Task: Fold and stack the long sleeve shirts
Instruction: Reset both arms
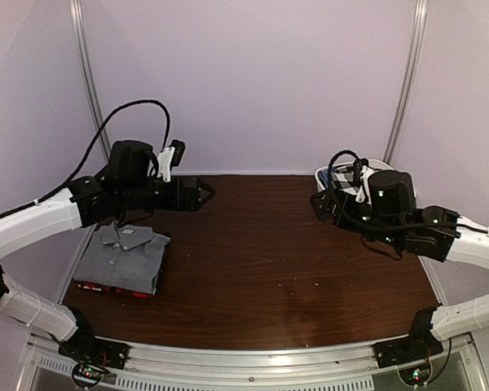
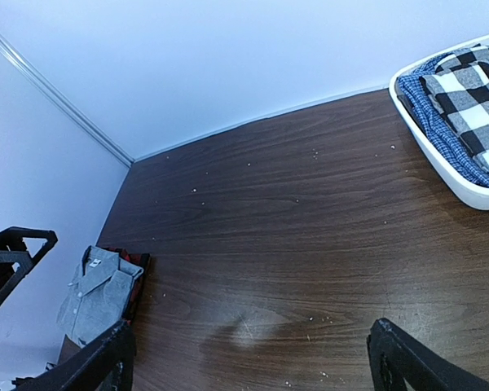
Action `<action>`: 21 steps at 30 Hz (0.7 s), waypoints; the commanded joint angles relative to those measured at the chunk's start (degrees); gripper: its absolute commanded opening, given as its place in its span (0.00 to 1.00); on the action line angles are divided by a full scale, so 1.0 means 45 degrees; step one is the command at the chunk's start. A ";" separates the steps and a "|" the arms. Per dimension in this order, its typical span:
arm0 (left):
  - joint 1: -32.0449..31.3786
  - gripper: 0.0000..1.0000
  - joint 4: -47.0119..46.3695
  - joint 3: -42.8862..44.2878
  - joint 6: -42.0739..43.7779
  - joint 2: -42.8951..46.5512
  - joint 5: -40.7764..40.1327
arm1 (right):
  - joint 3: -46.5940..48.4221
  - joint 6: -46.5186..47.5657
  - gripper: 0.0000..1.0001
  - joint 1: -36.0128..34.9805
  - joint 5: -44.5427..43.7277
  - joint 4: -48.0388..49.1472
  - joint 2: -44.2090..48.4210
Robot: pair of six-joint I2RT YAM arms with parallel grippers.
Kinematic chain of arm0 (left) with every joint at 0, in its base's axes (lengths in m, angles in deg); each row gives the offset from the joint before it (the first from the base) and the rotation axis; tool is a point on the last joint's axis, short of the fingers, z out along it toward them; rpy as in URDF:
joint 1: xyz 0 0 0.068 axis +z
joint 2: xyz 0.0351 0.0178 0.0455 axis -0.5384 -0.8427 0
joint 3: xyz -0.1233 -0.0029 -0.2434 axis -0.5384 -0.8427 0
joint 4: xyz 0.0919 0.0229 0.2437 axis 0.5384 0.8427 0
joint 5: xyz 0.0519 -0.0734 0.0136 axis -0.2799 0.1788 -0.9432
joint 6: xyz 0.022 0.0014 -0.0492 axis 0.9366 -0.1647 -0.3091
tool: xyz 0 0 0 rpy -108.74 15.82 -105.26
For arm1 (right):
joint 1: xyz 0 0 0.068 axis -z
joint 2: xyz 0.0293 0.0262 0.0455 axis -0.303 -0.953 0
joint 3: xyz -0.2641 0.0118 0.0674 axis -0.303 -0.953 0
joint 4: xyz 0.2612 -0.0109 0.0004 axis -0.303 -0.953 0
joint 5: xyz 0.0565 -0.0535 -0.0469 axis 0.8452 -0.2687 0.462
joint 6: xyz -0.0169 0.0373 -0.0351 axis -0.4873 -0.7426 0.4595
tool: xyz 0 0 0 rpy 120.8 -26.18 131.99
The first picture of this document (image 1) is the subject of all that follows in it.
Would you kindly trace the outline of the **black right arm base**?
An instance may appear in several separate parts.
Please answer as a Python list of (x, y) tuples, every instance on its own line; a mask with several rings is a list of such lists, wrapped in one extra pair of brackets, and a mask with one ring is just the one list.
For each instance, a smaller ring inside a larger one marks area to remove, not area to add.
[(379, 368), (397, 367), (399, 379), (418, 388), (433, 379), (431, 358), (443, 352), (443, 343), (430, 336), (405, 336), (377, 342), (373, 348)]

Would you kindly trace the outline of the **grey long sleeve shirt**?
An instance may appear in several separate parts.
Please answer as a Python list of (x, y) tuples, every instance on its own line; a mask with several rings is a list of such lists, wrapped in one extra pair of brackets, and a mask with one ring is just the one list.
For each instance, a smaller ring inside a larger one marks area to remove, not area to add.
[(146, 226), (102, 226), (92, 235), (73, 279), (152, 295), (170, 242), (169, 236)]

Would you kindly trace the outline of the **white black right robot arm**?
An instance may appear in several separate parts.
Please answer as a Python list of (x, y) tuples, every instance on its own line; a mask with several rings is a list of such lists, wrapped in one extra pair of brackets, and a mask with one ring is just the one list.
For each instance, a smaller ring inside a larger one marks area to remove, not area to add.
[[(330, 169), (327, 180), (322, 200), (336, 226), (391, 246), (397, 257), (412, 253), (489, 270), (489, 227), (437, 205), (417, 207), (410, 174), (342, 166)], [(489, 293), (417, 312), (401, 350), (416, 360), (432, 347), (433, 338), (444, 341), (485, 327), (489, 327)]]

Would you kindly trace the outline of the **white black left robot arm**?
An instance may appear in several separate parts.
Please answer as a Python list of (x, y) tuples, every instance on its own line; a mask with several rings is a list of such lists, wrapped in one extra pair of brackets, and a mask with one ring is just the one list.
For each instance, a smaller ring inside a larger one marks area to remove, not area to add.
[[(313, 180), (215, 176), (210, 197), (167, 209), (165, 192), (180, 191), (181, 181), (148, 179), (132, 191), (134, 206), (154, 207), (152, 227), (172, 238), (153, 298), (81, 289), (60, 305), (0, 264), (0, 314), (42, 329), (84, 362), (97, 359), (103, 337), (190, 348), (326, 345), (337, 295), (332, 241), (306, 202)], [(93, 178), (71, 177), (48, 199), (0, 215), (0, 262), (131, 207), (126, 195), (107, 193)]]

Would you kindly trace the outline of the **red black plaid shirt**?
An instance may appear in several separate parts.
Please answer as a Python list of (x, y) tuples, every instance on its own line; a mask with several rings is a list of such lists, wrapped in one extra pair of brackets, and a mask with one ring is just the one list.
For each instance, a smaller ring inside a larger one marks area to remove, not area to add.
[(152, 293), (135, 292), (124, 288), (109, 287), (97, 283), (76, 281), (75, 285), (77, 288), (81, 290), (98, 292), (107, 295), (118, 295), (118, 296), (133, 297), (139, 299), (152, 299), (154, 297)]

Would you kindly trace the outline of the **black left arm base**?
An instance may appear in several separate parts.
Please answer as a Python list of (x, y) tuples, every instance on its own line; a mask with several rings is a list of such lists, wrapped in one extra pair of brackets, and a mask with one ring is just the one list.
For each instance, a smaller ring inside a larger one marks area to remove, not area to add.
[(83, 389), (99, 385), (112, 369), (124, 369), (128, 358), (129, 346), (121, 342), (95, 339), (91, 346), (71, 341), (55, 342), (59, 346), (58, 353), (75, 362), (71, 379)]

